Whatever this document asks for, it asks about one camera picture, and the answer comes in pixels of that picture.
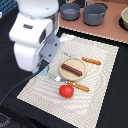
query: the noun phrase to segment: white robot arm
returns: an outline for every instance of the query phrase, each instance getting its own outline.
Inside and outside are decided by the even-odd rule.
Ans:
[[[18,66],[33,71],[43,58],[51,62],[60,46],[58,0],[16,0],[19,13],[10,30]]]

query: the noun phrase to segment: toy sausage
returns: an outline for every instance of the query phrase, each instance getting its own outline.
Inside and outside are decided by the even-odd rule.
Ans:
[[[68,66],[66,64],[62,64],[61,68],[64,68],[64,69],[66,69],[66,70],[68,70],[68,71],[70,71],[70,72],[72,72],[72,73],[74,73],[74,74],[76,74],[78,76],[82,76],[82,72],[81,71],[79,71],[79,70],[77,70],[75,68],[72,68],[72,67],[70,67],[70,66]]]

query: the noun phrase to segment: toy tomato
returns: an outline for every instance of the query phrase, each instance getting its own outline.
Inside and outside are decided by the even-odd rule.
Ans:
[[[62,85],[59,89],[61,96],[65,98],[71,98],[73,95],[74,88],[70,85]]]

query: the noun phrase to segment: black table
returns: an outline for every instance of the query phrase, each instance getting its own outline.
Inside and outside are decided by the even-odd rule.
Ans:
[[[18,68],[13,53],[14,42],[11,42],[8,36],[17,13],[18,9],[15,8],[0,20],[0,100],[12,86],[32,74]],[[60,37],[63,33],[119,47],[96,128],[128,128],[128,44],[62,28],[59,29],[57,36]],[[2,113],[17,119],[26,126],[29,126],[27,121],[29,119],[31,122],[36,122],[34,124],[37,124],[38,121],[38,126],[40,124],[41,128],[46,126],[49,128],[75,128],[71,124],[17,99],[16,97],[26,83],[11,93],[0,107]]]

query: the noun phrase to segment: pot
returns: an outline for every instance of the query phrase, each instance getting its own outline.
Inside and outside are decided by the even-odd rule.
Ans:
[[[60,7],[61,17],[68,21],[73,21],[79,18],[80,16],[80,6],[75,3],[63,4]]]
[[[128,8],[125,8],[122,13],[121,17],[123,19],[123,24],[126,30],[128,30]]]
[[[103,23],[106,14],[106,8],[100,4],[93,4],[91,1],[90,5],[87,5],[85,1],[85,7],[83,12],[83,21],[87,25],[97,26]]]

